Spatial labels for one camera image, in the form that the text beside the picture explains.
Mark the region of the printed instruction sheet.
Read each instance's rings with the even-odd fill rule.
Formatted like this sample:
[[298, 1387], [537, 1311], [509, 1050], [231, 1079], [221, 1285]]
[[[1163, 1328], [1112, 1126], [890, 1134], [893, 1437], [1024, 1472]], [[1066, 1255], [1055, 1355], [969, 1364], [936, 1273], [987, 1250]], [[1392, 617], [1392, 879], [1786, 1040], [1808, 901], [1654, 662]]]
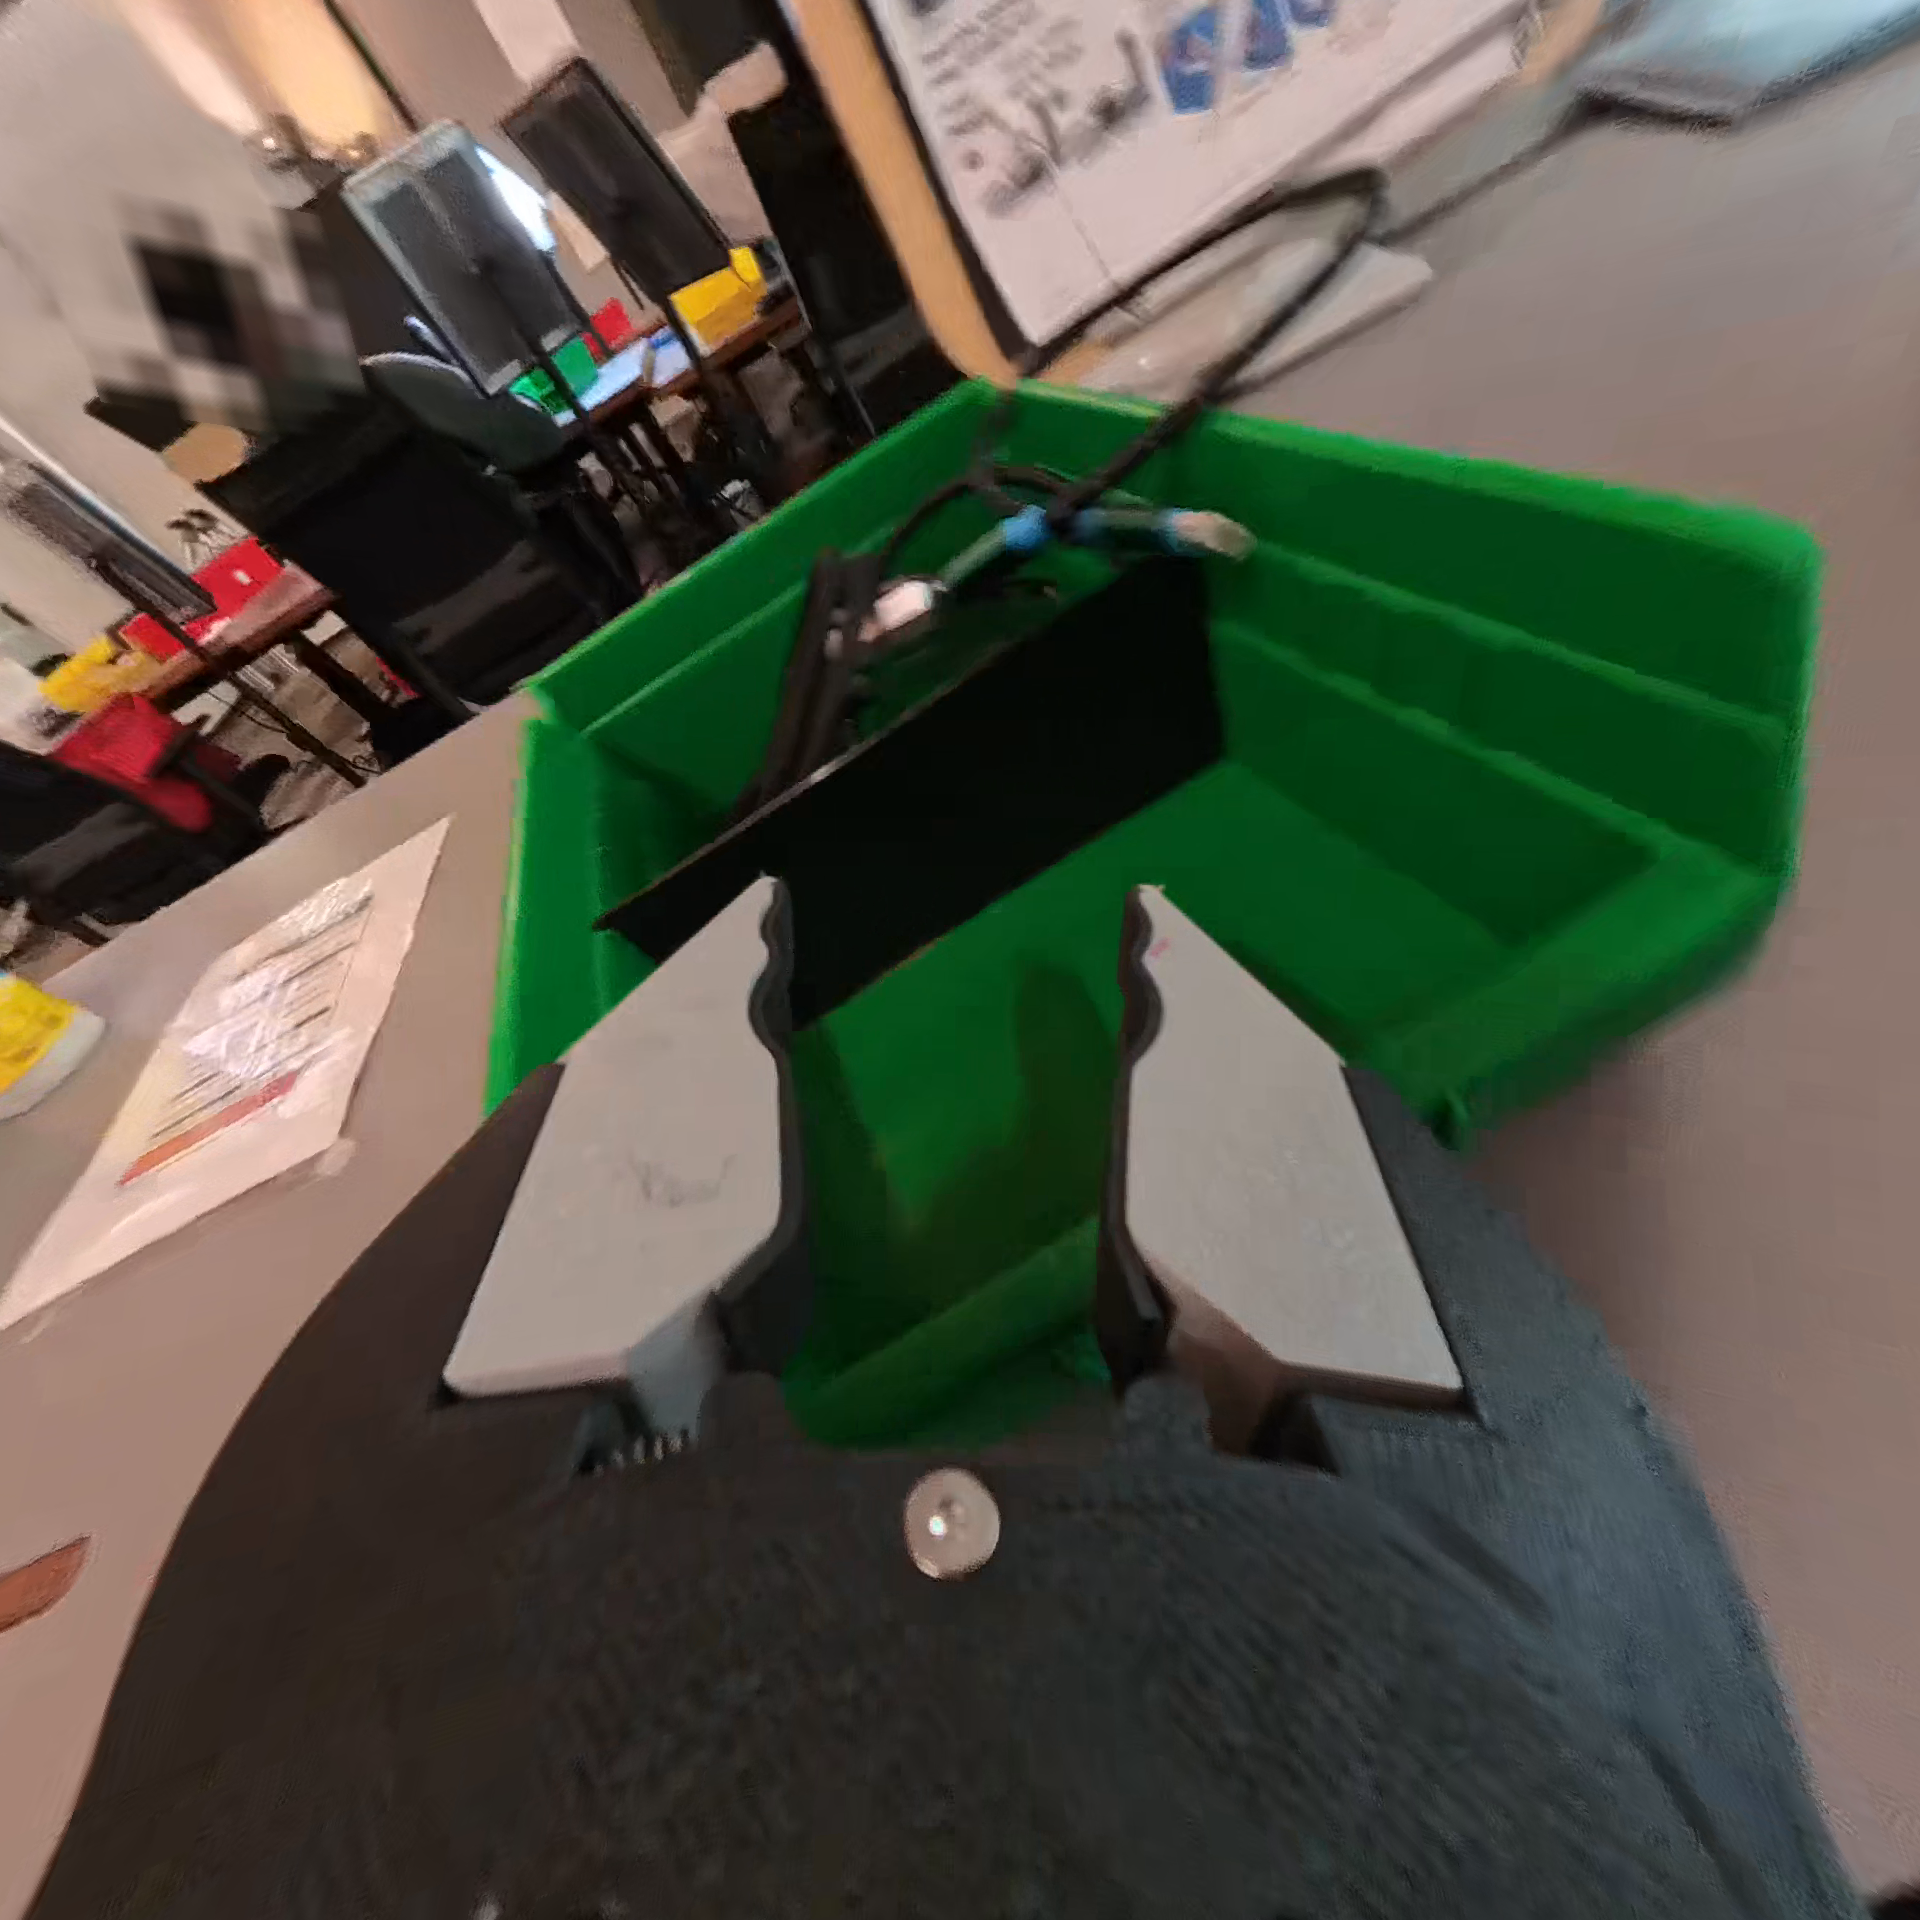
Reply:
[[1523, 1], [865, 4], [1017, 349], [1284, 180], [1382, 166], [1521, 64]]

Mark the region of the green storage bin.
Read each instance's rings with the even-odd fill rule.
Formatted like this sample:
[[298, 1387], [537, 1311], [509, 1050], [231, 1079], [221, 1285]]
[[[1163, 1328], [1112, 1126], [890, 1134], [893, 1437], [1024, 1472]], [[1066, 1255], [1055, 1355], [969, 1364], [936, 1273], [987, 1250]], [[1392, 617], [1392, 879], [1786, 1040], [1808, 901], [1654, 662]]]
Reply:
[[[487, 1106], [655, 970], [615, 924], [723, 829], [807, 577], [879, 556], [983, 454], [1092, 473], [1144, 402], [966, 381], [531, 684]], [[1105, 1383], [1090, 1325], [1125, 906], [1163, 888], [1450, 1145], [1721, 986], [1799, 863], [1820, 553], [1782, 520], [1210, 413], [1126, 482], [1255, 536], [1207, 564], [1223, 739], [879, 977], [805, 990], [833, 925], [788, 879], [819, 1304], [786, 1394], [840, 1446], [962, 1446]], [[1092, 774], [1097, 721], [1179, 735], [1182, 640], [1126, 560], [1061, 546], [903, 659], [862, 732], [1089, 596], [1015, 721]]]

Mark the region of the yellow printed packet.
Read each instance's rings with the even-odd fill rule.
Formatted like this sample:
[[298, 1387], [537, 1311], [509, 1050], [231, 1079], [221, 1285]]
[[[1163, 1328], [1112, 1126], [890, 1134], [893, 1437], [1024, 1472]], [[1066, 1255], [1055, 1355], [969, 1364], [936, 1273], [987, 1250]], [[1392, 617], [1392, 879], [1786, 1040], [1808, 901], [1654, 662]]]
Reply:
[[3, 1121], [26, 1115], [58, 1092], [104, 1034], [99, 1014], [3, 971]]

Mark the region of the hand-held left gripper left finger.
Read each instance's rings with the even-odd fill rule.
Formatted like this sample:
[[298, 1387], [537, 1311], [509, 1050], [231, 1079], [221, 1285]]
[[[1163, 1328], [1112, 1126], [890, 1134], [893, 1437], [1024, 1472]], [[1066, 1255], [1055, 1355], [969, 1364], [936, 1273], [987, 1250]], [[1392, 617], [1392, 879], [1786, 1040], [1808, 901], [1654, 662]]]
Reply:
[[721, 1380], [786, 1369], [814, 1297], [795, 946], [759, 875], [569, 1048], [447, 1389], [606, 1387], [692, 1437]]

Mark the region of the yellow bin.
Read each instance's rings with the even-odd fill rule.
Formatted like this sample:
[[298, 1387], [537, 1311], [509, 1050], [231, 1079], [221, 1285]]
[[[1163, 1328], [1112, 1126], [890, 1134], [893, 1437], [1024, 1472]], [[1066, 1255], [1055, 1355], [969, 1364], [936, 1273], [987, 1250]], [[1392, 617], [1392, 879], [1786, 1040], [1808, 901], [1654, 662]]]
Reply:
[[670, 305], [697, 348], [712, 355], [757, 321], [768, 292], [755, 247], [733, 247], [725, 268], [679, 288]]

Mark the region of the black chair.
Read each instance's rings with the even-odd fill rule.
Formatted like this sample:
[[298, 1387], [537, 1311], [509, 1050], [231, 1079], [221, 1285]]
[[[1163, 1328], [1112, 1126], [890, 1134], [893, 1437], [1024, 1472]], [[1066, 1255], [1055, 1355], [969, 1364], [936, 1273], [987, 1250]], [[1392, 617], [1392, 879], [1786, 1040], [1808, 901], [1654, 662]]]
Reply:
[[498, 704], [613, 613], [606, 577], [511, 482], [383, 403], [256, 443], [199, 489], [445, 710]]

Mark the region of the black bin divider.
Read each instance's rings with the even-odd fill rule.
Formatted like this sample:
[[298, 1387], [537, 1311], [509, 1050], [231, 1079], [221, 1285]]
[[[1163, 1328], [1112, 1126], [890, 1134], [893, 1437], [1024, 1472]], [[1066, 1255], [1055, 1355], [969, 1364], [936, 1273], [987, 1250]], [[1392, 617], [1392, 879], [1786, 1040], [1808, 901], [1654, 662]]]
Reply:
[[594, 928], [662, 963], [778, 879], [791, 1014], [816, 1024], [1225, 754], [1209, 587], [1197, 558], [1128, 567]]

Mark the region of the black braided cable green plugs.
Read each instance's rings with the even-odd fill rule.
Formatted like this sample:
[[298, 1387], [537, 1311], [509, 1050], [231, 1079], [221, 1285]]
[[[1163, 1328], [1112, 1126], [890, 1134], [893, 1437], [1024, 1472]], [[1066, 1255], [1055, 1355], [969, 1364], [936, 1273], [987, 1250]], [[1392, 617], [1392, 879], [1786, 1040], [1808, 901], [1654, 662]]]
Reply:
[[1090, 473], [1075, 477], [1029, 501], [1000, 514], [987, 533], [966, 546], [939, 573], [939, 593], [952, 598], [973, 592], [977, 580], [996, 580], [1029, 558], [1055, 544], [1066, 544], [1070, 533], [1153, 459], [1179, 443], [1197, 424], [1220, 408], [1247, 383], [1258, 362], [1275, 348], [1284, 331], [1305, 320], [1308, 311], [1341, 281], [1360, 251], [1374, 243], [1389, 205], [1390, 178], [1382, 164], [1350, 166], [1342, 172], [1308, 180], [1293, 187], [1276, 187], [1223, 227], [1225, 237], [1251, 227], [1258, 217], [1313, 210], [1323, 204], [1350, 200], [1352, 217], [1331, 243], [1325, 261], [1310, 271], [1260, 323], [1237, 346], [1207, 364], [1179, 402], [1163, 408], [1154, 419], [1114, 451]]

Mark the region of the laminated sheet red label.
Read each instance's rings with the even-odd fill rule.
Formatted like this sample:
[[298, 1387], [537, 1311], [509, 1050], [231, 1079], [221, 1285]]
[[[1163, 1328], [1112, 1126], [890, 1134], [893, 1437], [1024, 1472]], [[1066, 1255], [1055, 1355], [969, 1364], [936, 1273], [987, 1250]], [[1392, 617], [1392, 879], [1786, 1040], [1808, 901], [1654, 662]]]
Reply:
[[450, 827], [420, 827], [209, 963], [7, 1279], [5, 1329], [347, 1138]]

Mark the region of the grey sign on black stand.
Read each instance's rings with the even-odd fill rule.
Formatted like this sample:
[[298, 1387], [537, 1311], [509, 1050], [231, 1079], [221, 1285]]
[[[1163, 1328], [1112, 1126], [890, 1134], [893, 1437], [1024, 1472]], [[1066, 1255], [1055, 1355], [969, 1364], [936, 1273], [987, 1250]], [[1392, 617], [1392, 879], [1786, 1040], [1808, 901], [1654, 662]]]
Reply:
[[497, 395], [548, 370], [584, 331], [586, 311], [465, 123], [431, 122], [349, 175], [343, 198], [481, 391]]

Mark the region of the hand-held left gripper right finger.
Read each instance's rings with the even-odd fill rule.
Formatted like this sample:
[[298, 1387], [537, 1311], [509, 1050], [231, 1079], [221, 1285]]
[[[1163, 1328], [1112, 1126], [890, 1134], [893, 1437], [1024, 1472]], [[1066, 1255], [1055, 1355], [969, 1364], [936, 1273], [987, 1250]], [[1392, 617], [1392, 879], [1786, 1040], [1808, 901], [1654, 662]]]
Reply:
[[1154, 883], [1123, 906], [1092, 1328], [1118, 1394], [1198, 1387], [1247, 1451], [1308, 1395], [1463, 1412], [1469, 1383], [1348, 1067]]

